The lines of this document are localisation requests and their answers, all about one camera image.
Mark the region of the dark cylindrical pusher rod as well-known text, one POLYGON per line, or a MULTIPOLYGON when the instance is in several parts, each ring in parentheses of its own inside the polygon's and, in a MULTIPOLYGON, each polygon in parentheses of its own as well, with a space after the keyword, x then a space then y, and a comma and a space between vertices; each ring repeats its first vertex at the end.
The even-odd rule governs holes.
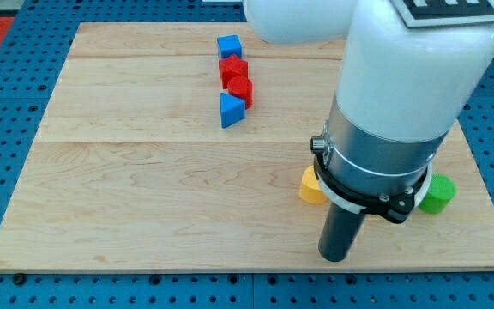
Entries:
POLYGON ((354 214, 331 203, 318 243, 320 254, 330 262, 342 261, 364 222, 365 214, 354 214))

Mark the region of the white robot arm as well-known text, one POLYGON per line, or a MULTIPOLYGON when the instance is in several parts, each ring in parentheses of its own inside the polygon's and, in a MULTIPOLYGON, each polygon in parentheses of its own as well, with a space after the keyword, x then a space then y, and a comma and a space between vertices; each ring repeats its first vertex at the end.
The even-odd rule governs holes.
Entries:
POLYGON ((321 255, 344 259, 367 215, 402 223, 433 199, 432 161, 494 58, 494 1, 245 0, 275 45, 346 41, 315 175, 331 202, 321 255))

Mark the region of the black flange mount ring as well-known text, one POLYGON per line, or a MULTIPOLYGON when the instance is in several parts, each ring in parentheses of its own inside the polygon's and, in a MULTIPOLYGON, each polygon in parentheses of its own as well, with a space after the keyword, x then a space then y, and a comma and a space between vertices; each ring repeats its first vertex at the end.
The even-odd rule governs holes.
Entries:
POLYGON ((316 154, 313 169, 325 196, 340 208, 355 215, 380 215, 394 224, 404 222, 425 198, 431 184, 432 163, 420 178, 403 193, 366 195, 350 189, 337 180, 323 164, 323 155, 316 154))

